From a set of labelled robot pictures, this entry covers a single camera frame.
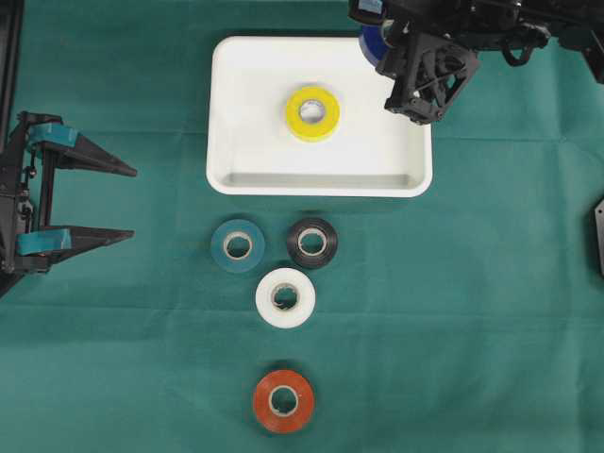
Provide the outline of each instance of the black mechanical part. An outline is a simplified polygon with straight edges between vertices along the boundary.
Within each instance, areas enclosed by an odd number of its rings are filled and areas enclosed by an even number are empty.
[[[409,33],[405,44],[389,49],[377,67],[378,73],[395,80],[386,110],[420,125],[438,121],[478,66],[471,50],[427,33]]]
[[[370,4],[380,13],[368,14]],[[377,72],[395,80],[385,108],[421,125],[445,116],[478,69],[481,51],[499,51],[512,67],[522,66],[558,38],[604,83],[601,0],[349,0],[349,15],[382,26],[391,49]]]
[[[74,146],[42,141],[29,146],[31,162],[24,168],[30,128],[41,124],[62,124],[56,115],[22,112],[19,124],[10,134],[5,152],[0,155],[0,297],[31,273],[47,273],[54,264],[100,246],[112,245],[134,235],[130,230],[51,226],[55,172],[78,169],[122,176],[135,176],[129,167],[81,134]],[[28,183],[36,176],[36,156],[42,158],[42,183],[38,212],[34,212]],[[38,231],[69,230],[71,246],[21,256],[17,237]]]
[[[4,151],[17,76],[24,0],[0,0],[0,155]]]
[[[600,257],[600,273],[604,277],[604,200],[594,210],[596,216],[597,249]]]
[[[321,248],[311,253],[305,250],[302,240],[305,236],[315,234],[322,240]],[[307,269],[319,269],[328,265],[338,251],[338,233],[333,226],[318,218],[308,218],[296,222],[287,236],[287,251],[292,260]]]

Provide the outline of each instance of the black tape roll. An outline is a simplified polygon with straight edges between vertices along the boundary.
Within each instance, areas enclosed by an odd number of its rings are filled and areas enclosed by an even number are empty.
[[[317,253],[309,253],[302,248],[302,238],[308,234],[317,234],[323,239],[323,247]],[[338,233],[323,219],[300,220],[290,228],[287,251],[299,266],[318,269],[327,265],[338,251]]]

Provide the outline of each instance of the green tablecloth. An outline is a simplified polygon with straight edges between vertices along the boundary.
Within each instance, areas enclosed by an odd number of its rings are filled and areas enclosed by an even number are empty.
[[[136,238],[29,277],[0,301],[6,452],[600,452],[604,88],[552,43],[497,54],[434,127],[434,182],[412,200],[225,196],[205,179],[213,47],[234,34],[349,34],[345,1],[27,0],[14,112],[61,114],[140,171],[61,172],[54,222]],[[260,278],[312,212],[339,231],[308,272],[307,324],[265,324]],[[255,221],[259,268],[209,253]],[[317,395],[311,424],[264,431],[258,380]]]

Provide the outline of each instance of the tape roll center hole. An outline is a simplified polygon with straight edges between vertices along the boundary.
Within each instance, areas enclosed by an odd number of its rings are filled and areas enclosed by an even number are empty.
[[[316,257],[325,252],[327,236],[317,228],[308,228],[298,236],[298,248],[308,257]]]
[[[252,238],[243,232],[231,233],[225,238],[224,249],[226,255],[232,260],[243,260],[252,251]]]
[[[299,114],[303,122],[316,125],[324,120],[326,109],[321,101],[310,99],[300,106]]]
[[[284,283],[273,290],[273,305],[280,310],[291,310],[298,303],[298,291],[295,286]]]
[[[271,412],[278,417],[289,417],[298,408],[298,395],[289,385],[279,385],[268,397]]]

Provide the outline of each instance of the red tape roll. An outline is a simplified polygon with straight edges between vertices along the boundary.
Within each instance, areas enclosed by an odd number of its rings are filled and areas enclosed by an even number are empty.
[[[289,413],[280,413],[273,407],[273,393],[281,388],[294,392],[296,405]],[[274,371],[266,375],[254,392],[254,413],[269,431],[287,434],[303,428],[312,417],[314,393],[309,382],[291,370]]]

